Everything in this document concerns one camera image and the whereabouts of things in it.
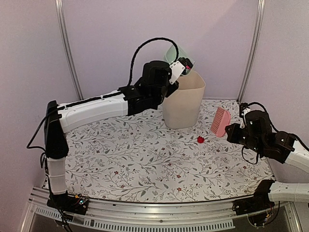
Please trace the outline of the pink hand brush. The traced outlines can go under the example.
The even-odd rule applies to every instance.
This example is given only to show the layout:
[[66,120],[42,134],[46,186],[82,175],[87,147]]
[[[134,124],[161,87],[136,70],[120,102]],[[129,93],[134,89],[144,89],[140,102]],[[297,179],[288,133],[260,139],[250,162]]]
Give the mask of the pink hand brush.
[[230,124],[230,120],[230,112],[222,107],[218,107],[211,125],[211,132],[213,132],[216,137],[223,137],[225,135],[225,127]]

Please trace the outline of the red paper scrap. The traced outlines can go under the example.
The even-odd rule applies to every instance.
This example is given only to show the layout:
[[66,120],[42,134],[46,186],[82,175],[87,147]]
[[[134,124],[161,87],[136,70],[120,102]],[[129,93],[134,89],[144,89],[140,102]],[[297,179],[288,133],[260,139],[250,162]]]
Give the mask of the red paper scrap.
[[203,137],[201,137],[201,136],[197,137],[197,142],[198,142],[199,144],[204,143],[204,141],[205,141],[205,139],[204,139]]

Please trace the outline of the green plastic dustpan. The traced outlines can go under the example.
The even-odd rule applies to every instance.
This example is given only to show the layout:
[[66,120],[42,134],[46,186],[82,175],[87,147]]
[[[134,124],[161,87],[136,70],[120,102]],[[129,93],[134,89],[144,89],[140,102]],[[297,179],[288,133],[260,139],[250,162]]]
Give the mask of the green plastic dustpan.
[[[163,60],[169,64],[171,64],[175,58],[176,58],[177,52],[176,52],[176,48],[174,47],[174,45],[172,45],[167,52],[165,53]],[[191,62],[193,63],[193,67],[189,72],[186,72],[186,69],[183,71],[182,76],[187,76],[194,68],[195,66],[195,61],[193,60],[193,58],[191,58],[180,46],[178,46],[178,59],[180,57],[185,57],[185,58],[189,58],[191,60]]]

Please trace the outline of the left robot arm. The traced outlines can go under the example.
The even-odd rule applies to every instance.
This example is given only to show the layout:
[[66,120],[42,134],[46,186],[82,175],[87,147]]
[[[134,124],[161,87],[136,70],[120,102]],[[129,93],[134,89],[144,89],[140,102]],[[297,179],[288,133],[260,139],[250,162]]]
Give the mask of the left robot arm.
[[88,208],[86,196],[70,196],[66,189],[65,160],[69,152],[66,133],[99,120],[156,110],[164,98],[178,89],[177,80],[184,69],[179,61],[168,64],[155,60],[144,64],[142,76],[134,85],[73,103],[48,103],[44,124],[44,164],[50,191],[49,207],[79,215],[85,215]]

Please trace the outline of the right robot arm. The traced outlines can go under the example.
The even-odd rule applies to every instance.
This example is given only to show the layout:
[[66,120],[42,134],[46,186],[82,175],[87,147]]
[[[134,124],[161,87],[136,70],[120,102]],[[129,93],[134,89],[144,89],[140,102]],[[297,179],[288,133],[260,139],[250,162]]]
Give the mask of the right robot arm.
[[242,115],[243,123],[226,126],[227,140],[253,151],[258,159],[267,158],[279,175],[275,180],[262,180],[253,195],[233,202],[237,215],[268,208],[280,202],[308,203],[309,201],[309,148],[301,139],[282,130],[275,130],[269,114],[249,110]]

